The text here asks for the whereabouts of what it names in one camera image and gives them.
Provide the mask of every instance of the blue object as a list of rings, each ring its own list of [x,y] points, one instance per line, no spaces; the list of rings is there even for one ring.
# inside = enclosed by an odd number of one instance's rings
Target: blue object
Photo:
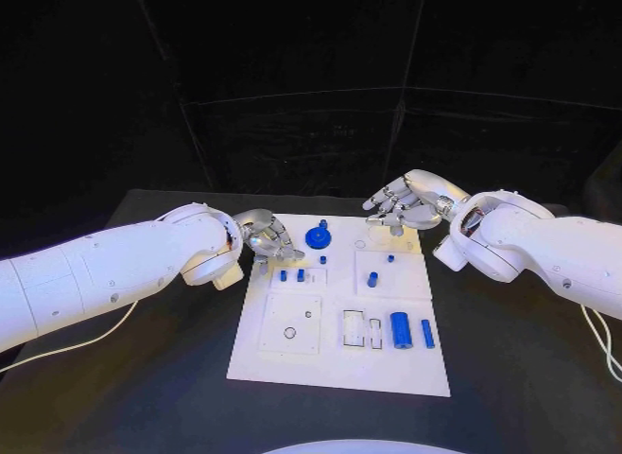
[[[379,274],[378,274],[375,271],[372,271],[372,272],[369,273],[369,277],[368,277],[368,286],[369,286],[370,288],[376,287],[376,278],[378,278],[378,277],[379,277]]]
[[[329,233],[327,221],[324,219],[320,220],[320,225],[307,231],[304,240],[311,249],[324,249],[329,246],[332,234]]]
[[[431,335],[431,326],[430,321],[422,320],[422,333],[424,333],[424,343],[427,344],[427,348],[434,348],[434,336]]]
[[[392,312],[389,314],[389,324],[392,326],[392,343],[395,348],[405,350],[412,347],[409,339],[409,316],[406,312]]]

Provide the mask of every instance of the white peg board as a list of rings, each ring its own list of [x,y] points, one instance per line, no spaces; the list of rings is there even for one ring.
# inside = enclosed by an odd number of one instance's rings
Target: white peg board
[[[275,215],[293,244],[306,253],[297,262],[272,262],[265,275],[252,268],[226,377],[389,393],[450,395],[431,289],[417,232],[391,236],[362,218]],[[332,243],[307,247],[304,234],[320,219]],[[327,257],[324,265],[320,255]],[[304,269],[304,281],[297,271]],[[281,281],[285,270],[285,281]],[[369,272],[378,285],[366,285]],[[363,347],[343,345],[343,311],[362,312]],[[389,314],[406,312],[412,348],[392,346]],[[349,329],[353,329],[353,313]],[[378,326],[372,348],[370,325]],[[435,348],[424,344],[419,321],[430,320]],[[359,333],[347,333],[352,339]]]

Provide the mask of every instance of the white cable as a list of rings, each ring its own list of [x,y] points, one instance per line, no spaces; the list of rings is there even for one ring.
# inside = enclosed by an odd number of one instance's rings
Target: white cable
[[[86,345],[91,345],[94,342],[98,342],[101,339],[104,339],[109,333],[114,331],[114,329],[122,324],[122,322],[127,320],[127,317],[130,316],[131,314],[131,311],[134,310],[134,307],[137,306],[137,301],[133,302],[131,304],[131,307],[130,307],[130,310],[125,312],[122,318],[120,319],[120,322],[112,326],[112,328],[95,339],[92,340],[88,340],[86,342],[82,342],[82,343],[78,343],[76,345],[71,345],[69,347],[63,347],[60,348],[59,350],[52,350],[50,352],[46,352],[46,353],[40,353],[39,355],[36,355],[34,357],[30,357],[30,358],[26,358],[23,359],[22,361],[19,362],[14,362],[10,366],[7,367],[3,367],[0,369],[0,374],[4,372],[4,371],[9,371],[13,367],[19,366],[20,364],[24,364],[26,362],[29,361],[33,361],[34,359],[39,359],[39,358],[43,358],[43,357],[49,357],[50,355],[56,355],[58,353],[62,353],[62,352],[66,352],[68,350],[73,350],[75,348],[79,348],[79,347],[84,347]]]
[[[614,369],[613,369],[613,365],[614,365],[614,367],[617,368],[617,370],[622,373],[622,365],[617,362],[617,360],[614,359],[613,354],[610,353],[611,342],[610,342],[610,330],[608,330],[607,321],[603,319],[600,313],[594,309],[590,309],[590,310],[592,311],[594,315],[600,319],[601,326],[604,327],[604,332],[607,334],[605,345],[604,345],[604,342],[601,341],[601,336],[600,336],[600,333],[597,332],[597,328],[594,327],[592,321],[590,320],[590,317],[587,316],[585,306],[581,305],[581,312],[584,314],[587,324],[590,326],[590,329],[592,330],[592,334],[594,334],[594,337],[597,338],[597,342],[600,343],[601,350],[604,351],[604,353],[607,355],[607,367],[608,367],[610,374],[613,375],[614,379],[622,383],[622,378],[617,376],[617,373],[614,372]]]

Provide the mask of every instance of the dark table surface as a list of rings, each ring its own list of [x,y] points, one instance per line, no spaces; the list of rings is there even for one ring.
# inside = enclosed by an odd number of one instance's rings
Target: dark table surface
[[[109,226],[192,201],[231,214],[362,216],[349,199],[134,190]],[[444,233],[422,234],[425,252]],[[450,398],[228,380],[246,279],[220,292],[177,279],[99,342],[7,373],[0,452],[261,453],[346,438],[467,453],[622,452],[622,385],[577,305],[529,272],[499,284],[425,260]],[[239,261],[246,270],[248,252]],[[91,339],[125,310],[29,342],[20,357]],[[608,324],[622,362],[622,322]]]

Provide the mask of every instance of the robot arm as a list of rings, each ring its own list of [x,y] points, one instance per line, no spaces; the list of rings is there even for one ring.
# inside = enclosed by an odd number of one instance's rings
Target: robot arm
[[[267,210],[235,218],[192,203],[0,261],[0,352],[160,291],[177,273],[190,286],[223,289],[242,278],[242,242],[267,257],[301,258]]]
[[[458,271],[466,263],[490,278],[510,282],[522,270],[541,277],[556,295],[622,320],[622,226],[588,218],[554,218],[516,193],[468,196],[430,172],[412,170],[363,203],[379,213],[368,223],[434,227],[450,233],[435,258]]]

